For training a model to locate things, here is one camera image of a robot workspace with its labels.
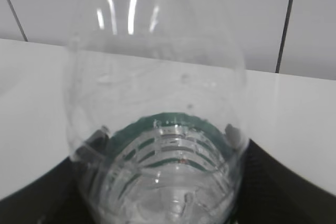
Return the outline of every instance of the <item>water droplet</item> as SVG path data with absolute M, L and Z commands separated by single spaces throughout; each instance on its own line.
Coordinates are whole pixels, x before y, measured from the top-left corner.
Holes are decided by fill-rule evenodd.
M 189 75 L 187 75 L 186 73 L 184 73 L 183 75 L 181 75 L 181 82 L 183 83 L 183 84 L 186 84 L 186 83 L 188 83 L 189 82 Z
M 101 75 L 100 77 L 97 78 L 97 82 L 99 84 L 111 84 L 112 83 L 112 77 L 105 73 L 103 75 Z

